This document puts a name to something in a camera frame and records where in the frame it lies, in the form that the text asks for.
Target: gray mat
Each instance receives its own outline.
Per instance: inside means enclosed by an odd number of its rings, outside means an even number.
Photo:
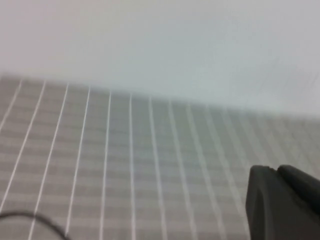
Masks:
[[[246,240],[251,165],[319,176],[319,123],[88,86],[0,80],[0,211],[74,240]],[[0,239],[54,240],[27,220]]]

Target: cutting mat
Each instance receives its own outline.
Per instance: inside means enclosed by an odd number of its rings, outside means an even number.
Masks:
[[[246,240],[250,166],[319,177],[320,125],[84,85],[0,80],[0,211],[74,240]],[[0,239],[54,240],[0,222]]]

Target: white background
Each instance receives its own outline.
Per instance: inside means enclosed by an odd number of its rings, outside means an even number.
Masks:
[[[320,115],[317,0],[0,0],[0,73]]]

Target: table surface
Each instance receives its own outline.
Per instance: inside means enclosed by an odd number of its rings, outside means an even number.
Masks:
[[[247,240],[250,166],[320,177],[320,125],[85,85],[0,80],[0,211],[74,240]],[[0,239],[55,240],[25,219]]]

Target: white grid line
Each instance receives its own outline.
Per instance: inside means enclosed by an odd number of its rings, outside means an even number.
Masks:
[[[231,141],[232,141],[232,143],[233,143],[233,145],[239,155],[239,159],[241,161],[241,164],[242,164],[245,172],[248,173],[249,169],[250,169],[250,163],[248,160],[248,156],[247,156],[246,151],[244,150],[244,148],[241,144],[239,136],[234,128],[234,125],[232,124],[231,119],[227,113],[225,113],[225,114],[222,113],[221,116],[222,116],[222,120],[225,125],[225,128],[226,128],[227,132],[229,133]]]
[[[288,152],[288,153],[292,156],[292,159],[296,162],[297,167],[298,167],[299,169],[302,169],[303,166],[301,165],[301,162],[300,162],[296,157],[294,157],[294,155],[290,152],[290,151],[291,151],[291,150],[290,150],[290,147],[287,146],[287,144],[285,143],[285,141],[283,141],[283,137],[282,137],[281,132],[278,130],[278,126],[273,124],[273,120],[268,121],[268,124],[270,125],[271,130],[274,131],[274,132],[279,136],[279,137],[276,137],[276,139],[278,140],[278,143],[279,143],[279,142],[282,142],[283,145],[286,147],[286,151],[283,151],[283,152]]]
[[[20,148],[18,157],[16,158],[15,165],[14,165],[14,168],[13,168],[13,171],[12,171],[12,174],[11,174],[11,177],[10,177],[10,180],[9,180],[9,183],[8,183],[7,188],[6,188],[6,190],[5,190],[5,193],[4,193],[4,196],[3,196],[3,199],[2,199],[1,205],[0,205],[0,212],[2,211],[2,209],[3,209],[3,207],[4,207],[6,198],[7,198],[8,193],[9,193],[10,186],[11,186],[11,184],[12,184],[12,181],[14,180],[14,177],[15,177],[15,174],[16,174],[16,170],[17,170],[18,164],[19,164],[19,162],[20,162],[21,155],[22,155],[22,152],[23,152],[23,150],[24,150],[24,148],[25,148],[25,145],[26,145],[26,142],[27,142],[29,133],[30,133],[30,131],[31,131],[33,122],[34,122],[35,117],[36,117],[36,114],[37,114],[37,112],[38,112],[39,105],[40,105],[42,96],[43,96],[43,94],[44,94],[45,87],[46,87],[46,82],[44,81],[44,82],[43,82],[43,85],[42,85],[42,89],[41,89],[40,95],[39,95],[39,98],[38,98],[38,101],[37,101],[37,103],[36,103],[36,105],[35,105],[35,109],[34,109],[33,115],[32,115],[32,117],[31,117],[30,124],[29,124],[29,126],[28,126],[27,131],[26,131],[26,134],[25,134],[25,137],[24,137],[22,146],[21,146],[21,148]]]
[[[275,144],[277,142],[277,140],[276,140],[274,134],[271,131],[266,132],[266,130],[263,126],[263,123],[261,122],[262,118],[263,117],[261,117],[261,119],[258,119],[256,121],[257,125],[261,129],[263,136],[265,137],[266,141],[268,142],[269,146],[271,147],[274,155],[278,159],[279,164],[280,165],[281,164],[289,164],[290,162],[288,161],[288,159],[286,158],[286,156],[282,152],[282,149],[279,147],[278,144]]]
[[[158,194],[159,194],[158,201],[159,201],[159,208],[160,208],[160,214],[161,214],[162,239],[168,240],[166,213],[165,213],[164,198],[162,193],[161,175],[160,175],[160,168],[159,168],[159,156],[158,156],[154,113],[153,113],[151,97],[149,98],[148,107],[149,107],[149,119],[150,119],[150,129],[151,129],[151,137],[152,137],[153,157],[154,157],[154,163],[155,163],[156,185],[157,185]]]
[[[256,136],[256,133],[252,130],[251,131],[252,135],[250,135],[250,126],[248,124],[248,121],[244,120],[244,117],[245,117],[244,114],[239,115],[238,119],[239,119],[241,125],[243,126],[244,132],[250,142],[250,145],[251,145],[255,155],[257,156],[257,158],[259,159],[259,161],[262,165],[268,165],[271,167],[270,161],[268,160],[268,158],[266,156],[265,150],[260,145],[260,141],[259,141],[258,137]]]
[[[279,119],[279,121],[281,121],[283,123],[283,126],[290,132],[292,138],[294,139],[294,141],[296,142],[296,144],[299,147],[299,152],[302,153],[305,156],[305,159],[307,159],[307,163],[309,166],[309,171],[312,175],[315,175],[316,172],[319,172],[319,167],[318,164],[316,164],[315,162],[313,162],[310,157],[308,156],[308,153],[306,152],[305,148],[301,145],[300,141],[296,139],[295,135],[293,134],[292,131],[290,131],[289,127],[287,126],[286,122],[283,121],[282,119]]]
[[[129,140],[130,140],[130,186],[131,186],[131,240],[136,240],[136,204],[135,204],[135,172],[134,172],[134,142],[132,129],[132,94],[129,102]]]
[[[171,101],[169,101],[169,103],[168,103],[168,112],[169,112],[171,130],[172,130],[172,134],[173,134],[173,142],[174,142],[174,147],[175,147],[176,158],[177,158],[178,164],[179,164],[179,171],[180,171],[180,176],[181,176],[185,207],[186,207],[186,210],[189,215],[189,223],[190,223],[190,229],[191,229],[191,233],[192,233],[192,240],[198,240],[197,227],[196,227],[195,218],[194,218],[194,211],[191,206],[191,200],[190,200],[190,194],[189,194],[188,185],[187,185],[185,167],[184,167],[183,159],[181,156],[180,143],[179,143],[179,139],[178,139],[176,121],[175,121]]]
[[[99,228],[99,240],[104,239],[104,221],[105,221],[105,205],[106,205],[106,181],[107,181],[107,166],[108,166],[108,146],[109,146],[109,126],[110,126],[110,107],[111,107],[111,91],[109,93],[108,116],[106,120],[105,133],[105,152],[103,164],[103,180],[102,180],[102,195],[101,195],[101,216]]]
[[[72,206],[73,206],[73,202],[74,202],[74,195],[75,195],[75,189],[76,189],[77,175],[78,175],[78,169],[79,169],[79,163],[80,163],[80,156],[81,156],[81,150],[82,150],[82,142],[83,142],[83,138],[84,138],[85,125],[86,125],[86,119],[87,119],[87,112],[88,112],[88,105],[89,105],[89,98],[90,98],[90,90],[91,90],[91,87],[89,86],[88,96],[87,96],[87,99],[86,99],[85,112],[84,112],[84,117],[83,117],[83,124],[82,124],[82,131],[81,131],[79,149],[78,149],[78,154],[77,154],[77,159],[76,159],[76,165],[75,165],[75,171],[74,171],[74,177],[73,177],[73,185],[72,185],[72,191],[71,191],[71,196],[70,196],[68,216],[67,216],[67,219],[66,219],[65,234],[68,234],[68,232],[69,232],[69,227],[70,227],[70,220],[71,220],[71,214],[72,214]]]
[[[59,129],[62,113],[64,111],[64,107],[65,107],[65,103],[66,103],[66,98],[67,98],[67,94],[68,94],[68,87],[69,87],[69,84],[67,84],[66,89],[65,89],[63,102],[62,102],[59,118],[58,118],[58,121],[57,121],[57,125],[56,125],[56,128],[55,128],[55,132],[54,132],[54,135],[53,135],[53,139],[52,139],[52,143],[51,143],[51,147],[50,147],[50,152],[49,152],[49,155],[48,155],[48,158],[47,158],[47,161],[46,161],[46,165],[45,165],[45,169],[44,169],[44,173],[43,173],[43,177],[42,177],[42,181],[41,181],[41,186],[40,186],[38,198],[36,200],[36,204],[35,204],[35,208],[34,208],[34,213],[37,213],[38,207],[39,207],[39,204],[40,204],[40,200],[41,200],[41,196],[42,196],[42,192],[43,192],[43,189],[44,189],[45,180],[46,180],[46,176],[47,176],[47,172],[48,172],[48,168],[49,168],[49,164],[50,164],[50,160],[51,160],[51,155],[52,155],[52,152],[53,152],[53,149],[54,149],[54,146],[55,146],[56,137],[57,137],[57,133],[58,133],[58,129]],[[35,228],[35,223],[36,223],[36,220],[34,219],[32,221],[32,224],[31,224],[31,227],[30,227],[30,230],[29,230],[28,240],[32,239],[32,235],[33,235],[34,228]]]
[[[240,214],[240,216],[242,218],[242,223],[244,226],[245,233],[247,236],[249,236],[250,234],[249,234],[249,228],[248,228],[248,223],[247,223],[246,211],[244,209],[244,206],[242,205],[242,200],[241,200],[239,190],[236,186],[233,174],[230,171],[229,163],[225,157],[225,153],[222,148],[220,136],[218,135],[218,132],[215,127],[215,123],[214,123],[212,116],[211,116],[211,113],[207,107],[206,107],[206,111],[205,111],[205,118],[206,118],[206,123],[207,123],[208,129],[209,129],[209,133],[211,135],[211,138],[218,145],[218,146],[216,146],[216,150],[218,152],[218,160],[220,161],[220,163],[223,167],[224,173],[226,175],[226,178],[227,178],[227,181],[229,184],[229,188],[231,190],[231,193],[232,193],[232,196],[234,199],[236,209],[238,210],[238,213]]]
[[[20,89],[21,89],[21,85],[22,85],[22,79],[20,80],[19,85],[16,88],[16,90],[14,92],[14,95],[13,95],[11,101],[10,101],[10,104],[9,104],[7,110],[4,113],[3,119],[2,119],[2,121],[0,123],[0,132],[1,132],[2,128],[4,127],[4,124],[5,124],[6,120],[7,120],[7,117],[9,116],[9,113],[11,112],[12,107],[14,106],[14,104],[16,102],[17,96],[18,96],[18,94],[20,92]]]
[[[197,131],[197,128],[195,125],[195,120],[194,120],[194,117],[193,117],[193,114],[191,111],[190,104],[188,104],[186,106],[186,114],[187,114],[187,120],[189,122],[190,130],[191,130],[193,142],[194,142],[194,145],[196,148],[198,160],[199,160],[199,163],[201,166],[202,175],[203,175],[205,185],[206,185],[206,188],[207,188],[207,191],[209,194],[211,207],[212,207],[213,212],[217,218],[219,234],[220,234],[220,237],[222,240],[227,240],[228,238],[227,238],[227,233],[226,233],[224,221],[222,218],[221,209],[217,203],[217,198],[216,198],[215,192],[214,192],[212,184],[211,184],[210,175],[209,175],[208,168],[207,168],[207,163],[205,160],[202,146],[200,144],[199,134],[198,134],[198,131]]]

